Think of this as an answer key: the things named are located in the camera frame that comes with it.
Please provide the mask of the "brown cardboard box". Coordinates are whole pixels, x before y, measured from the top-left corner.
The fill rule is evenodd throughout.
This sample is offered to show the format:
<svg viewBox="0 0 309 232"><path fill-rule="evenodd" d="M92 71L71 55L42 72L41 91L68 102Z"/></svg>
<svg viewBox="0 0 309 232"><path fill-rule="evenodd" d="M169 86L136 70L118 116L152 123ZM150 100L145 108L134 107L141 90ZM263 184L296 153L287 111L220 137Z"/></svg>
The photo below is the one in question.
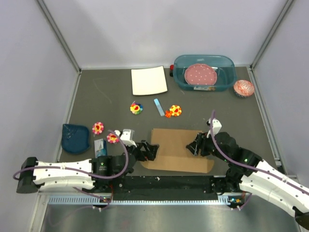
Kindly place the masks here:
<svg viewBox="0 0 309 232"><path fill-rule="evenodd" d="M159 145L159 148L156 158L153 161L142 162L142 166L150 170L209 173L215 161L194 156L186 148L199 132L199 130L153 129L151 144Z"/></svg>

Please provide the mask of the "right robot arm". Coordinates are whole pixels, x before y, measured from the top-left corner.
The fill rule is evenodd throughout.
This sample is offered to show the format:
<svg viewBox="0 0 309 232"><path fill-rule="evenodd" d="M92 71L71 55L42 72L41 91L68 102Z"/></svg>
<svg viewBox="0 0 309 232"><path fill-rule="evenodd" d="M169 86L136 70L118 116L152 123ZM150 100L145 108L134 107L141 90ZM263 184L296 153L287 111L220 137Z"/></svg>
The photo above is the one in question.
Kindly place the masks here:
<svg viewBox="0 0 309 232"><path fill-rule="evenodd" d="M256 195L294 217L304 229L309 228L309 189L280 173L259 155L240 147L228 133L198 133L186 148L195 156L213 155L228 164L223 186L213 186L215 192L243 191Z"/></svg>

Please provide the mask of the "blue packet under arm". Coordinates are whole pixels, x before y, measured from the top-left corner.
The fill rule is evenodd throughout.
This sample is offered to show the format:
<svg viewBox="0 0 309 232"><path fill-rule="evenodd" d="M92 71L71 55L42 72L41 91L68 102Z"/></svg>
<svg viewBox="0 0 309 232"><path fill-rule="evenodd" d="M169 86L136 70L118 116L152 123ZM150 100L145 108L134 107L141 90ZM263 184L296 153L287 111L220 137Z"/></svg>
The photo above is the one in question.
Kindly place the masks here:
<svg viewBox="0 0 309 232"><path fill-rule="evenodd" d="M95 157L107 156L107 146L104 139L94 141Z"/></svg>

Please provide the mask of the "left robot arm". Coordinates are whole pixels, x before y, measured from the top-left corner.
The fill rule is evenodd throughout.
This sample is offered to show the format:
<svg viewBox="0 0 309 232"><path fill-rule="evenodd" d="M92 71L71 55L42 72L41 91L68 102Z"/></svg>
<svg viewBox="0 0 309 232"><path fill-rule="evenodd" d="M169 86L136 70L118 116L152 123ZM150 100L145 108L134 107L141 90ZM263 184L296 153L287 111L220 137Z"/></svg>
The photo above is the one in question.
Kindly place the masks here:
<svg viewBox="0 0 309 232"><path fill-rule="evenodd" d="M86 191L106 191L113 180L124 178L134 171L137 161L153 161L159 145L145 140L136 145L125 145L119 156L99 156L75 162L43 162L27 158L20 171L13 175L18 181L16 192L36 193L39 190L79 188Z"/></svg>

